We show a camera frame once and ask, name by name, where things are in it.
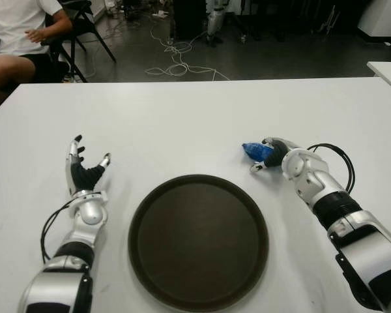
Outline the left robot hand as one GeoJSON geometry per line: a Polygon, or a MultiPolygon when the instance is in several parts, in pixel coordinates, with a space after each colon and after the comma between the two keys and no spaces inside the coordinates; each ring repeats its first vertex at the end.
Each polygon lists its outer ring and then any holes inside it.
{"type": "Polygon", "coordinates": [[[79,146],[81,139],[80,134],[70,142],[65,158],[66,181],[72,198],[79,192],[92,192],[111,163],[111,154],[106,153],[96,166],[85,168],[82,164],[84,158],[80,156],[85,150],[79,146]]]}

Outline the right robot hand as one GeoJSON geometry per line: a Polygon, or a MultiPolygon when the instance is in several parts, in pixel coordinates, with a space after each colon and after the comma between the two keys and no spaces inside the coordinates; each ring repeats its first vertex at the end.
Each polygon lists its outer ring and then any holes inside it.
{"type": "Polygon", "coordinates": [[[264,170],[267,168],[278,167],[282,165],[283,158],[286,154],[294,149],[301,149],[301,146],[283,138],[267,137],[262,141],[262,144],[273,148],[273,152],[267,156],[264,161],[254,162],[250,171],[252,173],[264,170]]]}

